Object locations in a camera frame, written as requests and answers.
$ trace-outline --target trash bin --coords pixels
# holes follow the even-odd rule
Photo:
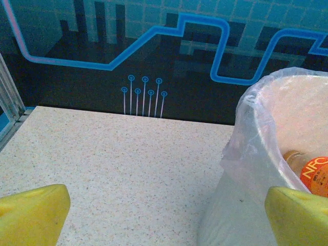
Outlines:
[[[328,73],[282,69],[248,88],[223,150],[222,178],[202,218],[198,245],[277,245],[264,209],[271,186],[309,192],[283,160],[295,149],[326,154]]]

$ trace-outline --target blue neon line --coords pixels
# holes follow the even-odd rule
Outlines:
[[[9,0],[2,0],[4,5],[7,17],[9,19],[10,25],[16,37],[19,49],[21,50],[22,55],[29,60],[30,62],[40,63],[40,64],[49,64],[49,65],[59,65],[59,66],[68,66],[68,67],[78,67],[78,68],[87,68],[87,69],[97,69],[97,70],[107,70],[113,71],[117,66],[124,62],[128,57],[130,57],[136,50],[142,47],[147,41],[153,38],[155,35],[170,35],[176,37],[183,37],[185,31],[186,23],[194,23],[201,25],[216,26],[222,30],[221,38],[215,53],[213,64],[211,67],[210,77],[213,81],[226,84],[236,84],[236,85],[252,85],[256,83],[268,63],[272,52],[274,51],[275,46],[282,37],[297,37],[297,38],[306,38],[314,39],[312,47],[310,48],[309,54],[313,55],[324,55],[328,56],[328,48],[322,48],[320,45],[324,41],[327,33],[316,32],[310,30],[301,30],[294,28],[286,28],[278,31],[269,42],[269,45],[264,52],[263,58],[251,79],[241,79],[241,78],[231,78],[218,76],[217,72],[221,63],[221,59],[224,53],[224,49],[227,44],[229,37],[230,27],[229,24],[221,18],[202,16],[196,14],[180,13],[178,17],[177,27],[161,27],[153,26],[147,32],[145,32],[139,39],[137,39],[133,44],[126,48],[119,56],[112,60],[109,64],[101,63],[91,63],[87,61],[76,61],[76,60],[67,60],[67,59],[58,59],[58,58],[47,58],[40,56],[33,56],[29,53],[24,37],[19,28],[16,17],[13,13],[13,9],[10,5]]]

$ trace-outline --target speckled countertop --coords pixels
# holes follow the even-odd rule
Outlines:
[[[65,184],[57,245],[195,245],[232,130],[37,107],[0,153],[0,196]]]

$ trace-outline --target orange bottle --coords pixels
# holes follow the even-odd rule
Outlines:
[[[311,157],[291,150],[286,152],[283,158],[312,194],[328,197],[327,156]]]

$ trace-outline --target bottle cap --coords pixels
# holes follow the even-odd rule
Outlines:
[[[297,151],[297,150],[289,150],[287,151],[282,157],[283,159],[288,163],[291,159],[293,159],[295,156],[302,155],[303,153]]]

